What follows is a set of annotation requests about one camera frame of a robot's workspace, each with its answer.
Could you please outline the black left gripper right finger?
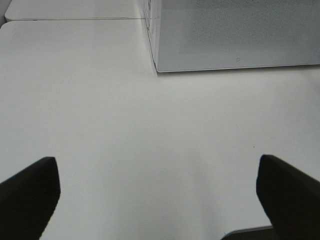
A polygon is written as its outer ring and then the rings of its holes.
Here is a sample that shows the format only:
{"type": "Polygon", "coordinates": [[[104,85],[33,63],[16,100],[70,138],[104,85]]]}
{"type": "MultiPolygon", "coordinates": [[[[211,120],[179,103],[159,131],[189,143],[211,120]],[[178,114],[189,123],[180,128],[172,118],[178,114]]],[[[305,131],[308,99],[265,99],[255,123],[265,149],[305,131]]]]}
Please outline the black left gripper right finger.
{"type": "Polygon", "coordinates": [[[320,238],[320,182],[293,165],[264,154],[256,194],[281,240],[320,238]]]}

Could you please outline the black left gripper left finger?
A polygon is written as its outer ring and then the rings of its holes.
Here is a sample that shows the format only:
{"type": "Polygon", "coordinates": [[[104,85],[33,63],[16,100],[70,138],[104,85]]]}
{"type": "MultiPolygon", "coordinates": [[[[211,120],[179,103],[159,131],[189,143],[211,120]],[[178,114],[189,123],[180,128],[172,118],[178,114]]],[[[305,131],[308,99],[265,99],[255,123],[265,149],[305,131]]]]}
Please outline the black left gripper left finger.
{"type": "Polygon", "coordinates": [[[55,157],[43,157],[0,183],[0,238],[39,240],[60,199],[55,157]]]}

